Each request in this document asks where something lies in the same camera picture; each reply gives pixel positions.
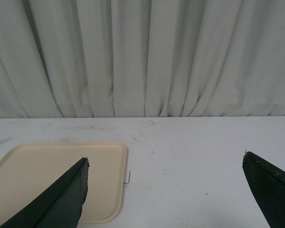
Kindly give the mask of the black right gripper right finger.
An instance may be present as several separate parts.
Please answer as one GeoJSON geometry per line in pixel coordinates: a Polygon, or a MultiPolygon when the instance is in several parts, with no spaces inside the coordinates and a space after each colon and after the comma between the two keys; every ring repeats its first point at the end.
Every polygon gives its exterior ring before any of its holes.
{"type": "Polygon", "coordinates": [[[242,168],[250,190],[271,228],[285,228],[285,171],[252,152],[242,168]]]}

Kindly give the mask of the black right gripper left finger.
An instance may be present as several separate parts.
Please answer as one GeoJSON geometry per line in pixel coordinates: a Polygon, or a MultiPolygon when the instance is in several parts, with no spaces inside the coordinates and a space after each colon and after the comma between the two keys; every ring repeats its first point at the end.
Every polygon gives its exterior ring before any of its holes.
{"type": "Polygon", "coordinates": [[[76,228],[88,192],[87,158],[80,159],[1,228],[76,228]]]}

